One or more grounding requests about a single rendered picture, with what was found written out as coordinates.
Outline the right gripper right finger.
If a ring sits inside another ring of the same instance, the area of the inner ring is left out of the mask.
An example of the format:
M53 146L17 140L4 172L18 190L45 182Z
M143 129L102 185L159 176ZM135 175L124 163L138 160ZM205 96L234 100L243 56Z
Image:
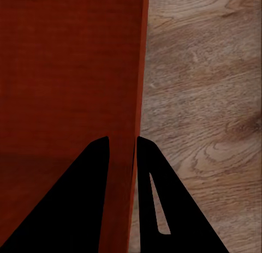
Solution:
M141 253L229 253L157 145L138 137ZM150 173L171 234L158 231Z

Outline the storage box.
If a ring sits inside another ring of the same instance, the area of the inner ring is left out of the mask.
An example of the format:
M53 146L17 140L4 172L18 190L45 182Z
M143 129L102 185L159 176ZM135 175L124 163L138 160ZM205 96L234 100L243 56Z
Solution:
M0 0L0 248L109 138L98 253L128 253L149 0Z

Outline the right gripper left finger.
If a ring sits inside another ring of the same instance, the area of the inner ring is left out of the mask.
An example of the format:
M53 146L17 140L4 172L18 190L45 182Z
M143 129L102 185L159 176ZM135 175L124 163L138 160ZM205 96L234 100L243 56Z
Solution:
M89 143L0 253L98 253L109 157L107 136Z

